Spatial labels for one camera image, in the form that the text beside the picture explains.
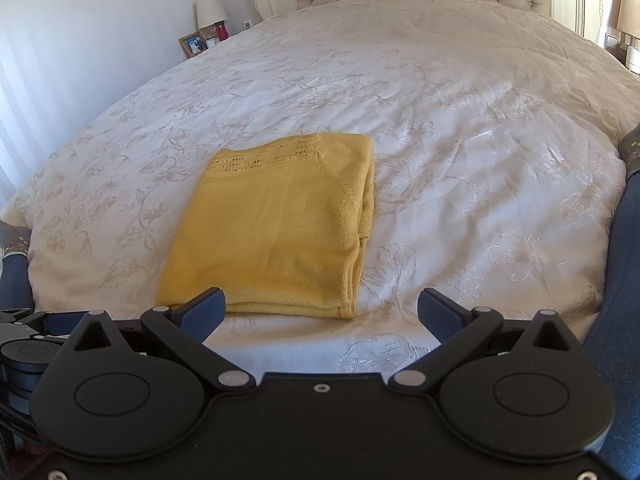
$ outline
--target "lampshade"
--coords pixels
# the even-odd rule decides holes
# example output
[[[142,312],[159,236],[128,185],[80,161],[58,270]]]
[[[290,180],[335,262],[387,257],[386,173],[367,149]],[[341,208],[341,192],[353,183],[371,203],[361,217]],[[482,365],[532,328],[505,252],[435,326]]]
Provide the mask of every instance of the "lampshade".
[[[634,38],[640,38],[640,0],[622,0],[618,30]]]
[[[225,9],[218,0],[196,0],[196,9],[198,10],[198,28],[209,27],[226,20]]]

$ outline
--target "bedside lamp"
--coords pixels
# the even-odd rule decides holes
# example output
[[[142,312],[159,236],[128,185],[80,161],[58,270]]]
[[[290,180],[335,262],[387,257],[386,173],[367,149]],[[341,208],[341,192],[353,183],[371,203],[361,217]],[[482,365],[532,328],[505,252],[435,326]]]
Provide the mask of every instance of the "bedside lamp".
[[[226,12],[218,0],[196,0],[196,9],[198,11],[198,28],[213,25],[220,41],[229,37],[225,27]]]
[[[640,74],[640,0],[622,0],[618,17],[618,30],[634,38],[626,51],[626,67]]]

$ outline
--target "bed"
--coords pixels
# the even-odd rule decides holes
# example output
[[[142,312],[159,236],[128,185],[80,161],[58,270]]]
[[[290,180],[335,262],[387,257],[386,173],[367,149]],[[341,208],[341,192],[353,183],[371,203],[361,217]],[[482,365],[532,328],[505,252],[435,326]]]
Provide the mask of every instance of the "bed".
[[[598,0],[256,3],[265,22],[114,104],[5,208],[33,229],[38,309],[138,316],[217,150],[333,131],[375,141],[355,319],[229,316],[208,346],[258,378],[388,376],[437,345],[426,286],[584,336],[640,122],[640,79],[590,41]]]

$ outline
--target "knit pattern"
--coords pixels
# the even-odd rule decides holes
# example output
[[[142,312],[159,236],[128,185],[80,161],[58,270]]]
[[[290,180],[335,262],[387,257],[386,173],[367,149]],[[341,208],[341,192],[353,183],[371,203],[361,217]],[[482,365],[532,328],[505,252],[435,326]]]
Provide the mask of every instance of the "knit pattern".
[[[367,136],[221,150],[178,228],[156,304],[183,304],[218,286],[228,312],[353,318],[373,181]]]

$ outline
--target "picture frame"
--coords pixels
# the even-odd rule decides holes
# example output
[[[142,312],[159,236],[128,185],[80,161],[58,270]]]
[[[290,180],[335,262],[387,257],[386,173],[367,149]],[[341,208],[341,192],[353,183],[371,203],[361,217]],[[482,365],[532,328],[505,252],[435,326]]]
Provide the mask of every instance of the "picture frame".
[[[196,57],[198,54],[202,54],[205,50],[209,49],[207,41],[199,30],[180,38],[178,41],[184,53],[189,58]]]

